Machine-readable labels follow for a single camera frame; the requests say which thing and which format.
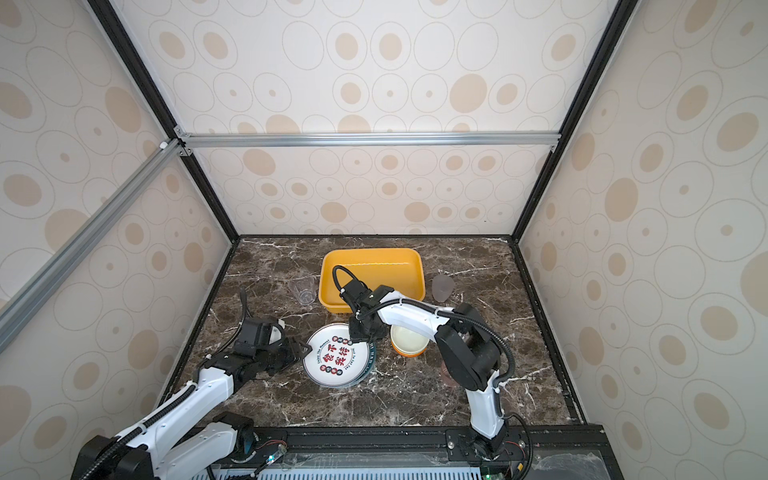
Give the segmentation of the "plate with red characters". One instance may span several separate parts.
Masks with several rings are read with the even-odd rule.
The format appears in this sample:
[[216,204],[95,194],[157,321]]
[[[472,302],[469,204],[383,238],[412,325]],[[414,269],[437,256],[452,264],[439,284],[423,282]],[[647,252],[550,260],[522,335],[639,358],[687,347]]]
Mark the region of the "plate with red characters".
[[348,388],[360,383],[374,368],[377,350],[372,343],[353,343],[346,323],[331,323],[313,333],[303,359],[308,377],[320,386]]

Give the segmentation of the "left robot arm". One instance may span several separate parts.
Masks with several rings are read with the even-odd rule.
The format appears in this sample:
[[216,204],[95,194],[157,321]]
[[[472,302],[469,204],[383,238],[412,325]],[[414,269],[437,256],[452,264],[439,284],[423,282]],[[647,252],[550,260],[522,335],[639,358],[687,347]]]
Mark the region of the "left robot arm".
[[251,459],[258,436],[252,420],[218,415],[193,428],[266,373],[274,376],[301,362],[312,347],[285,333],[275,319],[246,317],[232,337],[199,364],[197,377],[134,425],[111,438],[97,435],[79,451],[73,479],[188,479],[215,461]]

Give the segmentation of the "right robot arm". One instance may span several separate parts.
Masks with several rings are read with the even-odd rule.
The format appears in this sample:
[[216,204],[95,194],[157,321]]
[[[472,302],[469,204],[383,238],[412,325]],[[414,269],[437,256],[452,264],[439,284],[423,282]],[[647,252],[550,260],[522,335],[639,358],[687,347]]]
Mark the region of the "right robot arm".
[[357,279],[338,290],[352,311],[349,333],[354,343],[372,343],[395,327],[434,342],[448,374],[466,391],[475,444],[489,452],[500,449],[507,434],[500,389],[515,373],[515,360],[478,310],[466,303],[433,306],[388,286],[372,290]]

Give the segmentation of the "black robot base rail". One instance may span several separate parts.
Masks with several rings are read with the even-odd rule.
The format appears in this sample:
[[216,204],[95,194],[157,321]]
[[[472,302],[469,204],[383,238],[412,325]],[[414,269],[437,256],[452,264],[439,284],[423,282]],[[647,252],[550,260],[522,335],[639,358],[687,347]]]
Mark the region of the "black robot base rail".
[[122,479],[620,479],[605,430],[513,425],[496,453],[466,427],[195,428],[162,454],[144,438]]

